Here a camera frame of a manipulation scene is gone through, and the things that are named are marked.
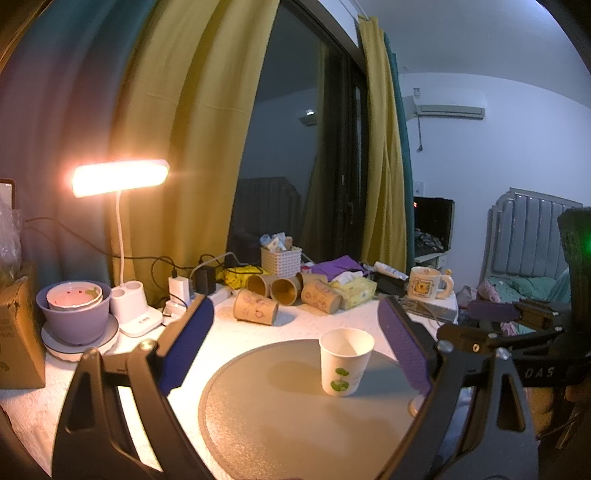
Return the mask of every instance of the white basket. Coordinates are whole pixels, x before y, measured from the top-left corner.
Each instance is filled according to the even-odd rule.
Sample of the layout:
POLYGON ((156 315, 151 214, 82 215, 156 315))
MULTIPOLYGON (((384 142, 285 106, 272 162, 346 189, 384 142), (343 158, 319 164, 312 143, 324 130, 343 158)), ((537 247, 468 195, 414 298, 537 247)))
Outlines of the white basket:
POLYGON ((273 253, 261 248, 261 265, 271 275, 278 277, 293 277, 300 271, 301 248, 292 247, 286 252, 273 253))

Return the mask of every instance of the purple package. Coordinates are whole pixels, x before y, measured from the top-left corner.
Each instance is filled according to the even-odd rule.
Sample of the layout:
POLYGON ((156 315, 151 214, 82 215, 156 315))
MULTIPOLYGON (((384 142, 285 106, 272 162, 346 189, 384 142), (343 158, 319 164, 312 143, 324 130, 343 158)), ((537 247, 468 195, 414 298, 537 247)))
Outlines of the purple package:
POLYGON ((312 273, 326 275, 328 281, 334 280, 334 278, 342 272, 357 272, 360 270, 364 275, 368 274, 366 269, 348 255, 312 266, 312 273))

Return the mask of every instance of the air conditioner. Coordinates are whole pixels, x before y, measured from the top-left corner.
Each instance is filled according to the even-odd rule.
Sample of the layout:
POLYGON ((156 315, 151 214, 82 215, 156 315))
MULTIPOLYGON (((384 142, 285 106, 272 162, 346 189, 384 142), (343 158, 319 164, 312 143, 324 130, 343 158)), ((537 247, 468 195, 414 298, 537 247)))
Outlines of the air conditioner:
POLYGON ((486 112, 486 95, 480 90, 446 87, 415 88, 413 97, 419 116, 482 120, 486 112))

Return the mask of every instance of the pink bowl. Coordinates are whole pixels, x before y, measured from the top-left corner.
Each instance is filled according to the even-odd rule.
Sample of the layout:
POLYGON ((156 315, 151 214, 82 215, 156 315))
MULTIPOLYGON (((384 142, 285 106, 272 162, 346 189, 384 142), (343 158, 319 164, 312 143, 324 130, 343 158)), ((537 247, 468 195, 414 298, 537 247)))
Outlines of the pink bowl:
POLYGON ((109 319, 109 301, 111 287, 106 283, 94 282, 103 290, 103 300, 91 308, 60 312, 51 310, 47 303, 47 292, 56 284, 45 287, 37 294, 37 305, 43 311, 53 332, 62 340, 72 345, 87 345, 95 341, 104 332, 109 319))

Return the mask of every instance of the gray placemat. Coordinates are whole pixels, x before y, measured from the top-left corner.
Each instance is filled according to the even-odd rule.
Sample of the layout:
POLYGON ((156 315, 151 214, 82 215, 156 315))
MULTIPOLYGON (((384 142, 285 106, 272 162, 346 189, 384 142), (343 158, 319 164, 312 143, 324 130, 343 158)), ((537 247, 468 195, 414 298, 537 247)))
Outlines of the gray placemat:
POLYGON ((372 352, 357 392, 327 395, 317 340, 274 343, 230 361, 207 383, 199 426, 235 479, 374 480, 412 422, 400 367, 372 352))

